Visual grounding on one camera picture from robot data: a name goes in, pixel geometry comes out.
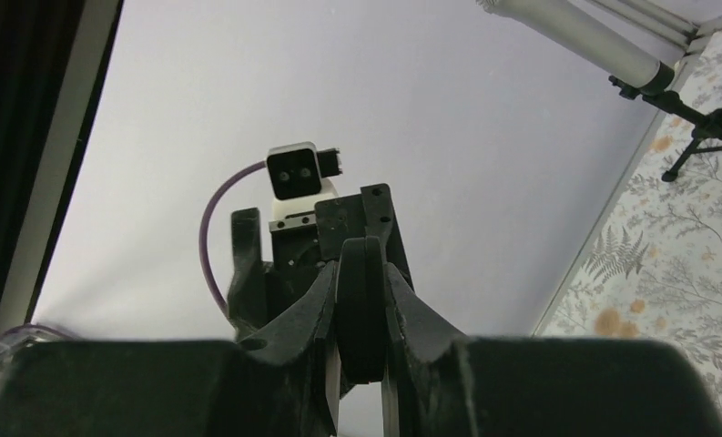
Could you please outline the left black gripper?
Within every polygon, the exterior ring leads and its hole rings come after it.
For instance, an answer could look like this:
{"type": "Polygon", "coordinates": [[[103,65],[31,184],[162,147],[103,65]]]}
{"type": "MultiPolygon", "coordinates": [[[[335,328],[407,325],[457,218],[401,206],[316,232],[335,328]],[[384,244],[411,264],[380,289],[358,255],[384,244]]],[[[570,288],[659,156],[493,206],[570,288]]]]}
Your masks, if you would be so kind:
{"type": "Polygon", "coordinates": [[[266,261],[259,210],[232,213],[228,315],[239,337],[247,337],[239,343],[245,357],[242,435],[337,432],[335,261],[346,239],[370,236],[380,240],[390,262],[384,294],[384,434],[447,436],[453,427],[464,427],[464,388],[453,350],[464,335],[407,282],[411,270],[388,185],[362,187],[355,195],[322,200],[311,210],[271,221],[269,235],[273,259],[266,261]]]}

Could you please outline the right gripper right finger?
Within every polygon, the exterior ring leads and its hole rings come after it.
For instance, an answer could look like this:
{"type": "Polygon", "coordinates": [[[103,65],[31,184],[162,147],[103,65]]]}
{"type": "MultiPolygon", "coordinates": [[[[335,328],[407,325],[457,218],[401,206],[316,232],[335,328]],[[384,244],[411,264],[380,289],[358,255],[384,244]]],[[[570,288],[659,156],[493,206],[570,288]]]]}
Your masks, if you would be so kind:
{"type": "Polygon", "coordinates": [[[399,387],[400,436],[722,436],[702,378],[647,340],[455,341],[399,387]]]}

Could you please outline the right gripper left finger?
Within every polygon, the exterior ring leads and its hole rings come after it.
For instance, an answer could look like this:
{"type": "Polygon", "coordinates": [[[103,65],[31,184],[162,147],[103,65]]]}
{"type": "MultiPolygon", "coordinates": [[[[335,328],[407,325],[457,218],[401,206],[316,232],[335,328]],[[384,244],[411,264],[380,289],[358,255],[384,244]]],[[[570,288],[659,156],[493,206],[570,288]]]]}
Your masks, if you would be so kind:
{"type": "Polygon", "coordinates": [[[337,398],[305,349],[263,339],[58,341],[0,381],[0,436],[332,436],[337,398]]]}

